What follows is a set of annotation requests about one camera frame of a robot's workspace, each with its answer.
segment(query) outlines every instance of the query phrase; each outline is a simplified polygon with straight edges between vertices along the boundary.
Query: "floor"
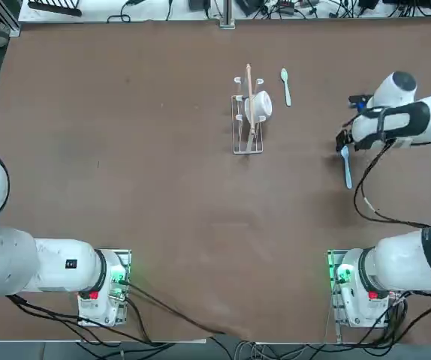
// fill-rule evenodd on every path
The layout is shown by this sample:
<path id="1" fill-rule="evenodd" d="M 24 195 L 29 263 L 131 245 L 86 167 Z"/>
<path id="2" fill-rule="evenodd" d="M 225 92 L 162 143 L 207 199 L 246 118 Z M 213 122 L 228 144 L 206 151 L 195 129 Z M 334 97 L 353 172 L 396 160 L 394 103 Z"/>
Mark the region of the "floor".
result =
<path id="1" fill-rule="evenodd" d="M 234 357 L 234 349 L 238 341 L 232 337 L 219 337 L 219 340 L 228 348 L 231 357 Z M 129 349 L 137 348 L 129 343 L 122 345 L 122 348 L 127 351 Z M 295 348 L 295 346 L 274 345 L 272 348 L 277 353 L 286 353 Z M 106 354 L 107 352 L 98 352 L 95 346 L 91 350 L 97 354 Z M 298 360 L 307 360 L 311 357 L 313 350 L 306 350 L 298 357 Z M 241 359 L 250 359 L 249 346 L 243 350 Z M 144 355 L 138 354 L 125 354 L 125 359 L 141 359 Z M 0 359 L 11 360 L 90 360 L 95 359 L 94 356 L 84 352 L 74 343 L 0 343 Z M 227 353 L 224 352 L 213 341 L 208 341 L 206 344 L 192 344 L 180 343 L 174 348 L 155 356 L 155 360 L 176 360 L 176 359 L 204 359 L 204 360 L 228 360 Z M 315 360 L 364 360 L 370 359 L 371 356 L 359 350 L 352 350 L 350 352 L 323 354 L 319 353 Z M 409 346 L 399 345 L 395 346 L 392 351 L 384 357 L 387 360 L 427 360 L 431 359 L 431 346 Z M 112 357 L 112 359 L 121 359 L 120 355 Z"/>

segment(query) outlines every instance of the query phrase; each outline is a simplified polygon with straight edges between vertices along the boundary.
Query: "green led light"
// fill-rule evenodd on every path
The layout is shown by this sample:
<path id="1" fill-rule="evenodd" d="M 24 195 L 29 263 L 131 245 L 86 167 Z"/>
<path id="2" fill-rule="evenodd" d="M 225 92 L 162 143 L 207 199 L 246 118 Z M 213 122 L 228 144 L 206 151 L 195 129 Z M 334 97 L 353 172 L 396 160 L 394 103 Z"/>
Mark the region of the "green led light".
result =
<path id="1" fill-rule="evenodd" d="M 353 265 L 341 264 L 341 266 L 337 268 L 337 277 L 339 283 L 344 284 L 351 281 L 351 273 L 353 272 L 353 270 Z"/>

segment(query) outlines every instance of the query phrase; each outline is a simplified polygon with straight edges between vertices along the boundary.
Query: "white robotic arm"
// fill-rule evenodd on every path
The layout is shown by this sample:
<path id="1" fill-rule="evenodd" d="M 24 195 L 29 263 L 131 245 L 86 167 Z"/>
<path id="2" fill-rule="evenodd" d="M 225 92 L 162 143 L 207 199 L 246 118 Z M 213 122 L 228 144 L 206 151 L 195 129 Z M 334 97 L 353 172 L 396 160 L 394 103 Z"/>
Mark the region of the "white robotic arm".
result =
<path id="1" fill-rule="evenodd" d="M 414 101 L 416 89 L 411 74 L 396 71 L 372 97 L 355 95 L 359 113 L 337 136 L 336 150 L 350 143 L 355 150 L 377 149 L 394 139 L 394 148 L 431 143 L 431 96 Z"/>
<path id="2" fill-rule="evenodd" d="M 10 180 L 0 159 L 0 212 Z M 106 326 L 125 322 L 131 252 L 94 249 L 74 239 L 33 238 L 0 227 L 0 296 L 20 292 L 77 293 L 79 315 Z"/>

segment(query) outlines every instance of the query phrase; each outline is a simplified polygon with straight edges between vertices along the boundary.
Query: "metal rack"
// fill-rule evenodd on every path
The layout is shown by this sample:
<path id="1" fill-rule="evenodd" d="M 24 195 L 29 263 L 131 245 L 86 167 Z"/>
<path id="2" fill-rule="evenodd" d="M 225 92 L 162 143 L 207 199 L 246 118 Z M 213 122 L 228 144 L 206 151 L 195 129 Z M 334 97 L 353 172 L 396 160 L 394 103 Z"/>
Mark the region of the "metal rack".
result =
<path id="1" fill-rule="evenodd" d="M 80 0 L 29 0 L 28 5 L 34 10 L 81 17 L 82 11 L 78 8 L 79 3 Z"/>
<path id="2" fill-rule="evenodd" d="M 237 93 L 231 97 L 231 117 L 232 117 L 232 146 L 236 155 L 260 154 L 264 150 L 262 142 L 262 122 L 263 116 L 255 121 L 254 119 L 254 99 L 253 94 L 257 94 L 258 89 L 264 83 L 263 79 L 257 79 L 252 88 L 251 65 L 247 64 L 244 77 L 235 77 Z M 244 100 L 249 100 L 249 115 L 244 111 Z"/>

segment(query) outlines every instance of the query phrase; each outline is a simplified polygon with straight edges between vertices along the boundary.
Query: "black cap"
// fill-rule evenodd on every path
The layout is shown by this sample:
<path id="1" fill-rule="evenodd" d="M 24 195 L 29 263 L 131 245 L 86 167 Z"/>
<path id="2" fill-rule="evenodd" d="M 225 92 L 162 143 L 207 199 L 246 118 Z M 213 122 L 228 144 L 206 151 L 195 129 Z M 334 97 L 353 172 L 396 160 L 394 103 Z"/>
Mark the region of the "black cap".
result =
<path id="1" fill-rule="evenodd" d="M 416 89 L 416 79 L 410 73 L 394 71 L 393 81 L 398 88 L 407 92 L 411 92 Z"/>

